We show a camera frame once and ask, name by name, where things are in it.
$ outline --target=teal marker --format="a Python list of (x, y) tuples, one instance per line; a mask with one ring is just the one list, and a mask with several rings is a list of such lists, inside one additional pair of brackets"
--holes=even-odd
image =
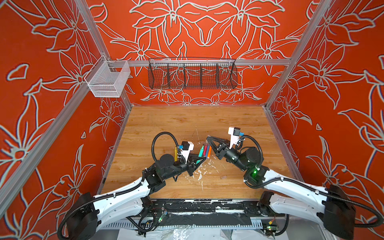
[(204, 152), (204, 146), (202, 146), (201, 149), (200, 149), (199, 157), (202, 157), (202, 156), (203, 156), (203, 152)]

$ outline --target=wooden table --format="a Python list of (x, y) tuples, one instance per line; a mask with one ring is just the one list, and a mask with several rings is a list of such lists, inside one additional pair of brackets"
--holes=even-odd
[[(240, 127), (260, 144), (263, 165), (292, 177), (261, 107), (248, 106), (135, 106), (129, 116), (102, 193), (122, 187), (141, 177), (141, 171), (153, 164), (151, 144), (156, 134), (171, 132), (178, 143), (191, 141), (194, 152), (199, 150), (208, 135), (230, 139), (228, 127)], [(253, 146), (245, 140), (244, 146)], [(174, 155), (175, 144), (168, 135), (156, 141), (157, 159)], [(217, 159), (211, 152), (193, 177), (185, 172), (177, 182), (168, 179), (167, 185), (151, 198), (213, 198), (258, 199), (263, 190), (250, 189), (243, 183), (243, 172), (236, 166)]]

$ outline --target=floral wallpaper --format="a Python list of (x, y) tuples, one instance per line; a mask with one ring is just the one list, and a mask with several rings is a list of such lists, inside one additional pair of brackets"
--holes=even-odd
[[(271, 112), (304, 180), (384, 214), (384, 3), (333, 1)], [(357, 208), (356, 221), (374, 221)], [(384, 226), (355, 229), (382, 239)]]
[[(114, 60), (289, 58), (319, 1), (87, 0)], [(231, 90), (151, 90), (146, 67), (125, 88), (136, 105), (263, 104), (284, 66), (240, 66)]]
[[(1, 1), (0, 16), (2, 187), (100, 55), (73, 0)], [(56, 239), (78, 196), (96, 193), (126, 113), (121, 98), (89, 92), (0, 219), (0, 239)]]

